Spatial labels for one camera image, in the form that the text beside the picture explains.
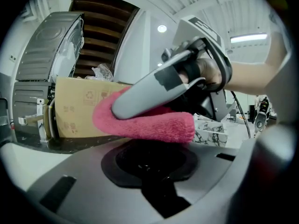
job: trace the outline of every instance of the fluorescent light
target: fluorescent light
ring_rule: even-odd
[[[167,30],[167,27],[165,25],[160,25],[158,27],[158,32],[166,32],[166,30]]]
[[[246,42],[246,41],[255,41],[255,40],[264,40],[267,38],[266,33],[250,34],[250,35],[240,35],[230,38],[231,43],[237,42]]]

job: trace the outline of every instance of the pink towel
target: pink towel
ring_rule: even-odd
[[[95,107],[93,124],[99,130],[133,139],[175,143],[189,143],[193,140],[193,116],[186,112],[174,112],[168,107],[161,106],[132,119],[117,119],[111,112],[111,106],[127,89],[129,87],[113,93]]]

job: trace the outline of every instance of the plastic bag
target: plastic bag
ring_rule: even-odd
[[[85,79],[106,81],[113,80],[113,75],[105,63],[98,65],[96,68],[92,67],[92,70],[95,76],[86,76]]]

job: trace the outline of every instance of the white cable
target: white cable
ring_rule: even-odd
[[[51,133],[52,138],[55,138],[55,132],[53,129],[53,124],[52,124],[52,109],[53,109],[54,103],[55,103],[55,98],[52,99],[52,101],[49,105],[49,126],[50,126],[50,133]]]

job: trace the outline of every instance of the metal panel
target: metal panel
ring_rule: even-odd
[[[49,80],[55,54],[71,28],[82,13],[51,13],[32,35],[21,58],[17,80]]]
[[[39,134],[37,123],[21,126],[18,117],[36,114],[38,98],[47,99],[50,82],[16,82],[13,92],[13,117],[16,131]]]

